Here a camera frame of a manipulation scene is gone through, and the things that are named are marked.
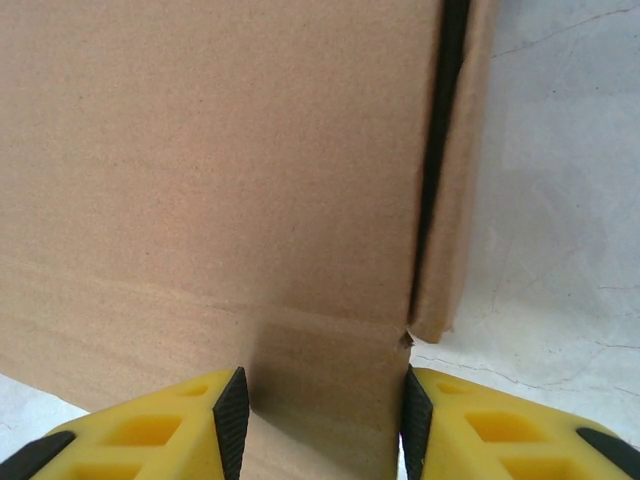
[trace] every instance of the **white floor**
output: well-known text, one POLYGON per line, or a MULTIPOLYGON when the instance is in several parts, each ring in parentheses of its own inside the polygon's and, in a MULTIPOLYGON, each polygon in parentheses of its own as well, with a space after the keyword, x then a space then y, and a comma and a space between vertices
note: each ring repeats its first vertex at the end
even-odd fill
MULTIPOLYGON (((456 332, 412 361, 640 445, 640 1, 503 0, 456 332)), ((0 458, 82 414, 0 376, 0 458)))

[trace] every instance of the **yellow plastic part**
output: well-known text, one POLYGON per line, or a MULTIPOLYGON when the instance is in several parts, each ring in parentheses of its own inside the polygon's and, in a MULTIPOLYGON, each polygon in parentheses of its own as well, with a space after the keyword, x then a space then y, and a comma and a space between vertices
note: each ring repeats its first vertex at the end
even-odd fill
POLYGON ((434 407, 422 480, 629 479, 576 433, 614 435, 601 425, 434 370, 413 371, 434 407))
POLYGON ((223 480, 212 407, 222 370, 60 425, 77 438, 32 480, 223 480))

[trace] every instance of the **cardboard flap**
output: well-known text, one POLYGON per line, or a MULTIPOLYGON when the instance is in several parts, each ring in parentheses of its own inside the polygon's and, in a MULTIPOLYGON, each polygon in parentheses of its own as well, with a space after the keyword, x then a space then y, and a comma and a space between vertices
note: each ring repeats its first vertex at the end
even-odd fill
POLYGON ((5 3, 2 372, 244 365, 243 478, 390 478, 438 2, 5 3))
MULTIPOLYGON (((456 3, 464 2, 450 2, 448 5, 451 7, 456 3)), ((411 332, 428 342, 439 341, 442 333, 451 328, 464 288, 477 176, 478 139, 497 3, 495 0, 471 1, 449 126, 436 131, 436 135, 444 135, 443 138, 428 140, 428 143, 444 143, 441 157, 428 158, 432 162, 440 161, 434 169, 437 175, 430 177, 433 184, 428 185, 425 192, 426 195, 432 195, 432 199, 425 202, 423 197, 424 210, 419 234, 419 242, 422 243, 418 245, 409 318, 411 332)), ((458 47, 455 42, 450 42, 448 48, 455 50, 458 47)), ((447 54, 446 50, 440 52, 441 56, 447 54)), ((436 85, 434 97, 440 95, 437 88, 436 85)))

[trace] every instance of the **cardboard edge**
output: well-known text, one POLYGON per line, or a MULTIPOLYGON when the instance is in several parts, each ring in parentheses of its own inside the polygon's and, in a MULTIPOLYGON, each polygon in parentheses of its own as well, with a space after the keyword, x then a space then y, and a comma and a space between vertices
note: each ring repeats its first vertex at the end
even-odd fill
POLYGON ((435 199, 432 210, 422 213, 422 222, 428 223, 422 226, 422 238, 418 236, 418 249, 423 253, 416 256, 409 327, 418 338, 431 343, 437 343, 452 327, 466 279, 477 152, 497 7, 497 0, 471 1, 435 199))

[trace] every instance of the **brown cardboard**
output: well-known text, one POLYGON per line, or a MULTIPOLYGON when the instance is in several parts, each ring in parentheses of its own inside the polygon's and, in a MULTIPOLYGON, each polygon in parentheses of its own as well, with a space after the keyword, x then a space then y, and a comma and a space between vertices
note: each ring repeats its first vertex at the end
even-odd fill
POLYGON ((3 9, 0 371, 94 410, 242 364, 243 478, 392 478, 437 2, 3 9))
POLYGON ((496 1, 473 0, 464 60, 442 159, 438 192, 426 236, 411 332, 438 342, 451 329, 467 274, 487 70, 496 1))

